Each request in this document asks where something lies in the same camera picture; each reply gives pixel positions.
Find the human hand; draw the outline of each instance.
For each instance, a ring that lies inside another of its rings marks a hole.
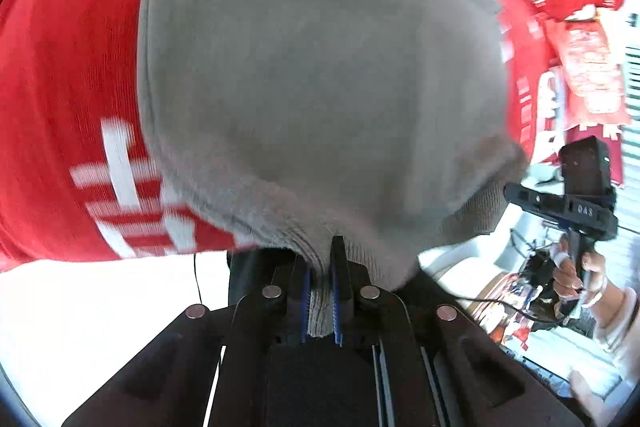
[[[560,267],[554,270],[554,290],[560,298],[577,299],[578,289],[584,288],[590,293],[597,293],[604,286],[606,279],[604,256],[596,251],[583,254],[582,268],[591,272],[587,287],[578,278],[575,264],[571,259],[564,259]]]

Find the white sleeve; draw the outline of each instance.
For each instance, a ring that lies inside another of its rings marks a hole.
[[[564,261],[565,259],[569,259],[569,254],[565,251],[560,250],[559,243],[554,243],[549,247],[549,256],[558,268],[562,264],[562,261]]]
[[[607,351],[620,376],[635,386],[640,381],[640,321],[634,315],[636,292],[625,289],[625,300],[606,328],[596,328],[594,340]]]

